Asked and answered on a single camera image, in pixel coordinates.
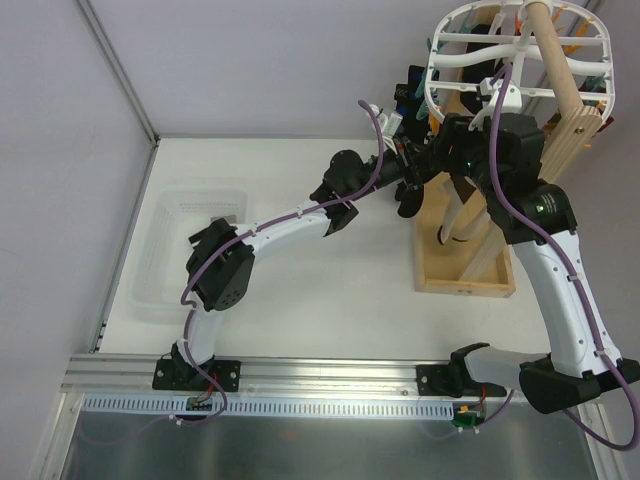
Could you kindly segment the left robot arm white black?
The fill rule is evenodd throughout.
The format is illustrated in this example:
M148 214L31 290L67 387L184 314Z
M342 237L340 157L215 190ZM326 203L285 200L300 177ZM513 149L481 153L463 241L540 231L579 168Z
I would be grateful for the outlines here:
M189 313L181 338L156 363L153 389L237 391L231 376L240 364L216 359L216 335L225 311L247 293L252 270L261 260L342 230L358 214L355 200L390 184L397 187L399 216L417 213L426 181L420 165L425 146L400 136L378 145L378 155L368 161L353 150L336 153L309 200L287 213L253 224L219 219L190 237L188 283L181 296Z

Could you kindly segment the white plastic laundry basket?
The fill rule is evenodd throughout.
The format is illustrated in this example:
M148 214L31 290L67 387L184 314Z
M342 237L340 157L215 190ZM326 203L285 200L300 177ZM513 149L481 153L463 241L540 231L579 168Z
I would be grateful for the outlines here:
M237 187L174 185L159 193L133 270L130 301L144 322L173 323L184 306L190 238L206 229L212 217L236 215L245 221L248 194Z

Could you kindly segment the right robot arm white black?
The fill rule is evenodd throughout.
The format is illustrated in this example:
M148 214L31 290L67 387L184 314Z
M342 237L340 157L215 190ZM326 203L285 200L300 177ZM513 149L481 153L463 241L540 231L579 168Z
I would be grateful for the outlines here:
M454 351L442 391L469 395L483 384L521 391L542 414L580 405L639 379L595 306L581 265L577 222L566 193L540 179L544 134L534 118L503 113L478 129L449 114L430 143L431 165L470 179L491 220L523 265L547 331L550 351L526 354L485 342Z

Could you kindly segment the black sock white stripes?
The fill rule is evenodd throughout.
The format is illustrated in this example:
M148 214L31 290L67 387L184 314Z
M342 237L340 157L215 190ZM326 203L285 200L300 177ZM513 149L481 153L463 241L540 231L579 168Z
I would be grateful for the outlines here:
M422 185L400 182L396 187L394 199L399 203L397 214L401 218L412 218L422 207L424 187Z

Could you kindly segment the aluminium mounting rail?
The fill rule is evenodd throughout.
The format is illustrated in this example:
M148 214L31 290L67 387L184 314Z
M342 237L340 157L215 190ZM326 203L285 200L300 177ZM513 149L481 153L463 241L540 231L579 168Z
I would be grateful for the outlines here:
M446 361L344 360L218 356L215 379L232 396L310 399L437 399L427 379ZM65 393L186 393L170 356L76 354L63 375Z

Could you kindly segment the grey sock white stripes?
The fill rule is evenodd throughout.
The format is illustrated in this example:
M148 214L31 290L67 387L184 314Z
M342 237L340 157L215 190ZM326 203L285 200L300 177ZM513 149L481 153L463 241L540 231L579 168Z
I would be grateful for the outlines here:
M236 224L238 222L236 215L226 215L226 216L220 216L220 217L212 217L210 219L210 222L213 223L213 222L216 222L218 220L225 220L229 224Z

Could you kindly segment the black sock plain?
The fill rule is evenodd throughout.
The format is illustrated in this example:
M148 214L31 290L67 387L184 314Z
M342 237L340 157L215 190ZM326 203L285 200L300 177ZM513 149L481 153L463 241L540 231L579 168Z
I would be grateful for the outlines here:
M425 99L426 68L410 65L407 80L395 86L395 110L402 117L398 132L414 146L428 144L432 132L431 112Z

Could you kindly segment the wooden hanger stand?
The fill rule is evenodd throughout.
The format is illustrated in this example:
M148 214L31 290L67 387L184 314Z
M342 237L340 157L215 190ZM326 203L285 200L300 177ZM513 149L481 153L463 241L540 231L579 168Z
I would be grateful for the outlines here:
M530 113L532 107L542 101L553 105L552 115L542 127L546 143L540 176L554 183L589 147L592 138L609 124L611 115L607 121L603 121L595 107L581 102L578 91L585 88L585 81L569 75L567 63L560 58L558 44L552 39L556 34L569 36L578 33L582 22L569 13L556 17L556 27L552 28L547 19L547 10L541 4L543 1L532 2L534 4L528 8L528 13L532 17L533 29L543 36L542 45L547 48L543 54L551 60L551 72L547 73L545 66L539 62L528 61L522 71L522 84L527 87L555 87L560 99L524 97L521 111ZM579 6L597 16L594 2ZM444 81L459 81L461 72L444 70L437 76ZM455 92L447 98L444 93L439 94L445 115L464 115L459 95ZM437 131L442 122L432 116L431 121L433 130ZM415 219L417 290L497 298L510 296L515 290L510 253L501 231L491 220L467 242L449 239L444 245L438 243L436 234L449 203L449 197L440 187L449 177L439 174L426 185L424 204ZM458 215L451 235L459 233L483 208L486 208L486 202L475 191Z

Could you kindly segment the white round clip hanger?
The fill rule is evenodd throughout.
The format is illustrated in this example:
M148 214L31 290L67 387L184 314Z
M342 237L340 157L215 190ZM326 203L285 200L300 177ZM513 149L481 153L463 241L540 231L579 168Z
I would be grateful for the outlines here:
M419 91L424 108L438 122L445 113L440 106L439 94L447 98L457 93L491 95L493 75L480 80L444 81L437 76L444 70L462 71L483 63L509 62L512 64L510 83L514 91L507 95L507 104L515 109L522 99L560 99L555 87L527 87L522 84L522 71L528 61L536 61L551 72L551 60L543 53L543 36L533 29L528 8L532 1L476 1L461 6L441 20L433 34L429 58ZM605 24L587 9L563 1L543 1L547 19L555 28L554 19L573 14L582 22L574 35L554 35L560 58L567 63L569 75L585 81L585 88L578 91L581 102L593 106L607 121L615 103L614 63L611 40Z

